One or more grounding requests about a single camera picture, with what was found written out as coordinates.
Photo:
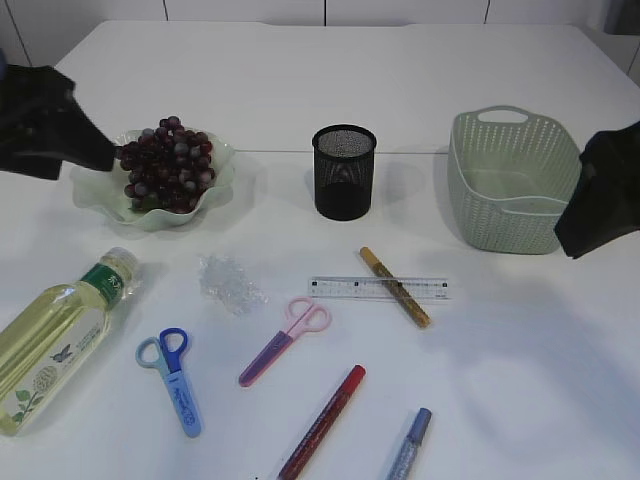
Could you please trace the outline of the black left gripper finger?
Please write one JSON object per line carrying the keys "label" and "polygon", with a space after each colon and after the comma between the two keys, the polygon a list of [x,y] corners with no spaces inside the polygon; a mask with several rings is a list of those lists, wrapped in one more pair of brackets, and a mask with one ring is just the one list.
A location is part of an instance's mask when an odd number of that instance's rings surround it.
{"label": "black left gripper finger", "polygon": [[115,145],[86,116],[75,83],[56,69],[1,68],[1,170],[56,180],[62,163],[113,169]]}

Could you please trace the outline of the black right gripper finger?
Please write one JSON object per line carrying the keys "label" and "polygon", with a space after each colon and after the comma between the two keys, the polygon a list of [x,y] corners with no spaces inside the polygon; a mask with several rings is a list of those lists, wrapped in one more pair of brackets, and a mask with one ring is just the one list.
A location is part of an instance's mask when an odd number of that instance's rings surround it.
{"label": "black right gripper finger", "polygon": [[573,259],[639,229],[639,124],[597,132],[579,160],[576,188],[554,227]]}

